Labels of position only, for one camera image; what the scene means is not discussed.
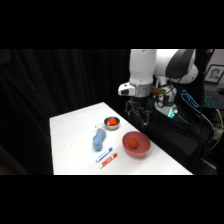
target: white table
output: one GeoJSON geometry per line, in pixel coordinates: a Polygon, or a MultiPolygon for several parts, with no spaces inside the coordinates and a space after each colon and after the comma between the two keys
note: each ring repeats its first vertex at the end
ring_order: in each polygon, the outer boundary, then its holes
{"type": "Polygon", "coordinates": [[[105,103],[51,118],[50,129],[55,175],[191,175],[153,142],[144,158],[127,154],[122,138],[126,133],[138,130],[105,103]],[[120,127],[115,131],[106,130],[103,150],[96,152],[92,145],[97,130],[95,125],[111,116],[120,119],[120,127]],[[118,157],[100,169],[96,158],[110,147],[113,152],[104,160],[114,153],[118,157]]]}

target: black curtain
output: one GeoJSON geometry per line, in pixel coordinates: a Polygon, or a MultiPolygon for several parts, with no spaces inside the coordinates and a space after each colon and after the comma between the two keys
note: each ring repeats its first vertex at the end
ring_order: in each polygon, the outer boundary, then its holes
{"type": "Polygon", "coordinates": [[[105,102],[123,115],[130,49],[0,50],[0,145],[29,174],[53,174],[49,118],[105,102]]]}

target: bowl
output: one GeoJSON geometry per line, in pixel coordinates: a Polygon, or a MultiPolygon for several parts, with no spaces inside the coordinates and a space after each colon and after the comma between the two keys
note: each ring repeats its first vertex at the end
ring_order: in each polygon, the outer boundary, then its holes
{"type": "Polygon", "coordinates": [[[147,154],[147,152],[150,150],[151,142],[149,138],[140,133],[140,132],[129,132],[123,137],[123,146],[126,150],[126,152],[134,157],[142,157],[147,154]],[[128,145],[128,141],[131,138],[135,138],[139,141],[139,146],[137,149],[132,149],[128,145]]]}
{"type": "Polygon", "coordinates": [[[117,117],[108,117],[108,118],[106,118],[106,119],[104,120],[104,124],[105,124],[105,126],[106,126],[107,129],[110,129],[110,130],[116,130],[116,129],[118,129],[118,127],[119,127],[119,125],[120,125],[120,120],[119,120],[117,117]],[[109,125],[108,125],[108,122],[109,122],[110,120],[116,120],[117,125],[109,126],[109,125]]]}

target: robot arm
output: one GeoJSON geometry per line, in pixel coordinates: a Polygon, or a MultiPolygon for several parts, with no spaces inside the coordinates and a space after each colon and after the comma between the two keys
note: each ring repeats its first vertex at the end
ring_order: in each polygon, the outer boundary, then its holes
{"type": "MultiPolygon", "coordinates": [[[[147,110],[146,105],[152,93],[153,75],[160,86],[166,85],[168,80],[175,83],[181,79],[180,83],[191,83],[198,74],[194,61],[195,49],[132,49],[130,80],[118,90],[119,95],[131,97],[126,104],[129,116],[135,113],[141,118],[143,126],[148,125],[151,111],[147,110]]],[[[172,91],[172,96],[164,97],[166,101],[172,101],[167,104],[169,107],[174,104],[175,91],[172,91]]]]}

